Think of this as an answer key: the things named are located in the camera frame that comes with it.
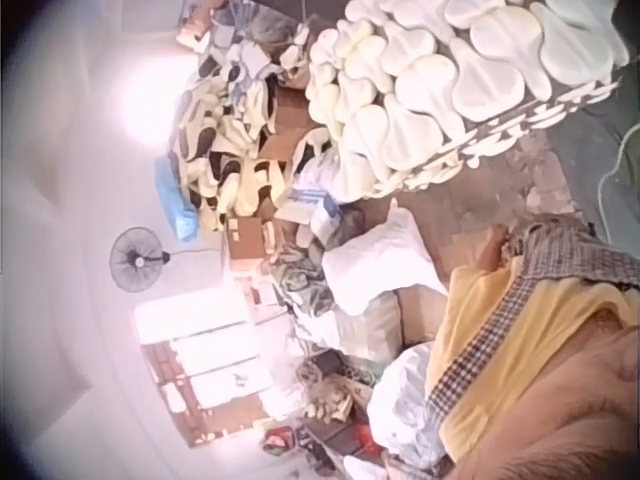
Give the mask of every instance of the bright light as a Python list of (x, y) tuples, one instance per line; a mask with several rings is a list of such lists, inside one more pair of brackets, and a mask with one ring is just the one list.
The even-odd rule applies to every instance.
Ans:
[(194, 55), (166, 57), (144, 65), (124, 92), (123, 116), (129, 133), (157, 146), (171, 134), (176, 99), (197, 68)]

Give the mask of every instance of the window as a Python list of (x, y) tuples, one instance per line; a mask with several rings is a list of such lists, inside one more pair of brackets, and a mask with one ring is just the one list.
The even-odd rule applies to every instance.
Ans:
[(154, 380), (190, 446), (267, 418), (259, 394), (272, 379), (235, 285), (145, 303), (133, 318)]

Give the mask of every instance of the person's arm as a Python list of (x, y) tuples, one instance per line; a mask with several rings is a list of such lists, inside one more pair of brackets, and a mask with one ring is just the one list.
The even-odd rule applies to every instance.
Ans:
[(504, 225), (491, 227), (489, 238), (476, 260), (475, 267), (486, 272), (495, 272), (502, 261), (502, 246), (509, 238), (509, 230)]

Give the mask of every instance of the hand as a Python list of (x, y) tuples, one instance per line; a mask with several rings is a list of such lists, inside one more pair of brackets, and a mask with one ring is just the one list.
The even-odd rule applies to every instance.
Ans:
[(509, 229), (504, 225), (493, 225), (489, 230), (489, 239), (502, 246), (509, 240)]

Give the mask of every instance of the checkered cloth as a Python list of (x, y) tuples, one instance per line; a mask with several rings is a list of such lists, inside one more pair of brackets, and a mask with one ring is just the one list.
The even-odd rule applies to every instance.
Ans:
[(611, 283), (621, 290), (640, 290), (640, 260), (605, 245), (574, 218), (533, 220), (511, 236), (524, 254), (522, 269), (478, 334), (445, 370), (427, 399), (433, 420), (441, 425), (478, 378), (508, 335), (540, 280), (577, 277), (589, 283)]

